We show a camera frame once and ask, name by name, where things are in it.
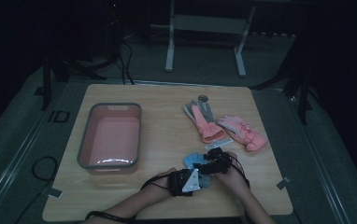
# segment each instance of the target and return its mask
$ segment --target pink tray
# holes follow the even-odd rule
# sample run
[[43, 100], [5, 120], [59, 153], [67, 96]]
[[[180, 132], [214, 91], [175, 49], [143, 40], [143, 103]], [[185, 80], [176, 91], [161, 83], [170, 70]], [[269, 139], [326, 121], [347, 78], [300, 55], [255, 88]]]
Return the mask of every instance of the pink tray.
[[141, 106], [97, 104], [91, 109], [79, 149], [79, 166], [91, 174], [131, 174], [136, 170]]

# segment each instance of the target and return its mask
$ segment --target wooden table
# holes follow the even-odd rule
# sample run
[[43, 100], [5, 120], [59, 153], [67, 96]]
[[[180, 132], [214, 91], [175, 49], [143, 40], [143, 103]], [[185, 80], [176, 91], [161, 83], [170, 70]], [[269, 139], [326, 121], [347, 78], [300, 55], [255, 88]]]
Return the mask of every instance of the wooden table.
[[[185, 168], [182, 159], [206, 153], [205, 144], [183, 111], [183, 105], [205, 94], [215, 117], [238, 115], [251, 128], [265, 134], [256, 104], [247, 88], [152, 85], [91, 85], [79, 110], [73, 131], [53, 187], [63, 192], [49, 197], [43, 212], [47, 221], [82, 220], [92, 210], [104, 210], [139, 191], [144, 182], [171, 167]], [[77, 154], [86, 121], [97, 103], [138, 103], [142, 107], [142, 128], [138, 169], [131, 175], [90, 175], [77, 164]], [[233, 151], [243, 165], [251, 191], [270, 215], [293, 211], [273, 150], [268, 143], [257, 152], [247, 152], [237, 142], [221, 147]], [[217, 179], [209, 189], [192, 197], [172, 197], [142, 211], [138, 219], [185, 217], [240, 217], [243, 208]]]

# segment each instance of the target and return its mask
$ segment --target pink glove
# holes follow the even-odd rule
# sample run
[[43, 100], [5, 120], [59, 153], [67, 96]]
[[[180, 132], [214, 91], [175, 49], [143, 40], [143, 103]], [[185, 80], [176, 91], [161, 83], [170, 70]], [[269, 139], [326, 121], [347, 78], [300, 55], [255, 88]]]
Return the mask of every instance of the pink glove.
[[225, 130], [214, 122], [208, 103], [191, 101], [190, 104], [184, 105], [184, 111], [198, 128], [205, 143], [223, 139], [225, 136]]
[[253, 131], [249, 124], [238, 116], [223, 116], [216, 121], [232, 138], [244, 144], [247, 151], [258, 150], [268, 142], [265, 136]]

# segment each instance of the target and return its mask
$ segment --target black wristband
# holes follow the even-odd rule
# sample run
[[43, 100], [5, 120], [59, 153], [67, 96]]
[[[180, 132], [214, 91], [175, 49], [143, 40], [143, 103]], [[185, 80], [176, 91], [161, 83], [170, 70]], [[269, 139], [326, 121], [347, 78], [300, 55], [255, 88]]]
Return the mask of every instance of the black wristband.
[[123, 223], [130, 223], [130, 222], [134, 221], [136, 218], [136, 216], [130, 217], [130, 218], [116, 217], [109, 213], [99, 212], [99, 211], [92, 211], [92, 212], [88, 213], [88, 215], [86, 215], [86, 217], [85, 217], [85, 220], [89, 219], [90, 217], [102, 217], [102, 218], [105, 218], [108, 220], [113, 220], [113, 221], [123, 222]]

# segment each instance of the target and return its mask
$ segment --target black cable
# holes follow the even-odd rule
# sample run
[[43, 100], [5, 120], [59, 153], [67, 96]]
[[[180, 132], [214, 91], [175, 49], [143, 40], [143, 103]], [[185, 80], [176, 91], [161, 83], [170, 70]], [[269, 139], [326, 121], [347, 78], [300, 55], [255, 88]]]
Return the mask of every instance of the black cable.
[[226, 159], [223, 158], [221, 155], [219, 155], [218, 157], [219, 157], [220, 159], [222, 159], [223, 161], [227, 162], [228, 164], [230, 164], [232, 167], [234, 167], [234, 169], [237, 170], [237, 172], [243, 177], [243, 180], [245, 180], [246, 184], [247, 184], [248, 187], [250, 188], [250, 182], [249, 182], [249, 180], [246, 178], [245, 172], [244, 172], [244, 170], [243, 170], [243, 166], [242, 166], [242, 164], [240, 164], [240, 162], [239, 162], [239, 160], [238, 160], [237, 158], [235, 158], [235, 157], [230, 157], [231, 159], [236, 160], [236, 162], [237, 162], [237, 164], [239, 165], [239, 167], [240, 167], [241, 170], [239, 170], [239, 168], [237, 168], [235, 165], [233, 165], [231, 161], [226, 160]]
[[[48, 178], [44, 178], [41, 175], [36, 173], [36, 167], [38, 166], [38, 164], [44, 160], [51, 160], [53, 161], [53, 171], [52, 174], [48, 177]], [[21, 219], [23, 218], [24, 214], [27, 212], [27, 210], [34, 204], [34, 202], [36, 201], [36, 199], [39, 198], [39, 196], [42, 195], [42, 192], [50, 185], [50, 183], [54, 180], [56, 174], [57, 174], [57, 169], [58, 169], [58, 162], [56, 159], [54, 159], [53, 157], [50, 156], [46, 156], [43, 157], [39, 160], [37, 160], [33, 166], [32, 166], [32, 174], [33, 176], [38, 179], [38, 180], [42, 180], [42, 181], [47, 181], [47, 183], [45, 184], [44, 188], [38, 192], [38, 194], [26, 205], [26, 207], [21, 211], [21, 214], [19, 215], [19, 217], [16, 219], [15, 224], [19, 223], [21, 221]]]
[[131, 77], [130, 74], [129, 74], [129, 63], [130, 63], [130, 61], [132, 60], [132, 53], [133, 53], [133, 51], [132, 51], [132, 48], [131, 48], [128, 44], [126, 44], [126, 43], [124, 43], [124, 42], [122, 42], [122, 44], [123, 44], [124, 46], [126, 46], [126, 47], [129, 49], [129, 58], [128, 58], [128, 61], [127, 61], [126, 65], [123, 64], [123, 58], [122, 58], [121, 55], [120, 55], [120, 57], [121, 57], [121, 63], [122, 63], [122, 70], [123, 70], [123, 73], [125, 73], [126, 76], [128, 76], [128, 78], [129, 78], [130, 82], [132, 83], [132, 85], [135, 85], [134, 81], [132, 80], [132, 77]]
[[302, 220], [301, 220], [301, 218], [298, 216], [298, 213], [297, 213], [297, 211], [295, 211], [294, 208], [293, 208], [293, 212], [294, 212], [295, 217], [297, 218], [298, 223], [299, 223], [299, 224], [302, 224]]
[[110, 69], [111, 67], [113, 67], [117, 62], [114, 62], [113, 64], [109, 65], [108, 67], [104, 68], [103, 70], [99, 70], [96, 72], [97, 75], [100, 76], [101, 73], [106, 72], [108, 69]]
[[122, 64], [122, 83], [123, 85], [126, 85], [125, 83], [125, 65], [123, 64], [123, 58], [122, 58], [122, 55], [120, 55], [120, 61], [121, 61], [121, 64]]
[[159, 179], [164, 178], [164, 177], [167, 177], [167, 176], [169, 176], [169, 175], [170, 175], [170, 174], [161, 175], [161, 176], [155, 176], [155, 177], [153, 177], [153, 178], [147, 180], [146, 183], [143, 184], [143, 186], [141, 187], [140, 190], [142, 190], [143, 188], [145, 188], [145, 187], [148, 186], [149, 184], [155, 185], [155, 186], [157, 186], [157, 187], [159, 187], [159, 188], [161, 188], [161, 189], [169, 189], [169, 188], [165, 188], [165, 187], [162, 187], [162, 186], [160, 186], [160, 185], [157, 185], [157, 184], [152, 183], [152, 182], [155, 181], [155, 180], [159, 180]]
[[155, 183], [150, 183], [151, 185], [154, 185], [154, 186], [156, 186], [156, 187], [158, 187], [158, 188], [161, 188], [161, 189], [169, 189], [169, 188], [166, 188], [166, 187], [163, 187], [163, 186], [161, 186], [161, 185], [157, 185], [157, 184], [155, 184]]

